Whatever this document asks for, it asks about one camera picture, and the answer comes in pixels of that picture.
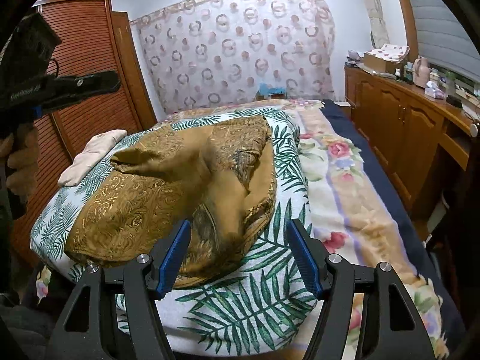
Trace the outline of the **person's left hand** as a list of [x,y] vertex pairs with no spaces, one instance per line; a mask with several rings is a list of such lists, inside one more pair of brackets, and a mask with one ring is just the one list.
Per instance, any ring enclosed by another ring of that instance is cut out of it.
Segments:
[[33,124],[21,124],[16,133],[1,139],[1,160],[10,172],[6,186],[14,195],[26,200],[32,196],[39,155],[38,129]]

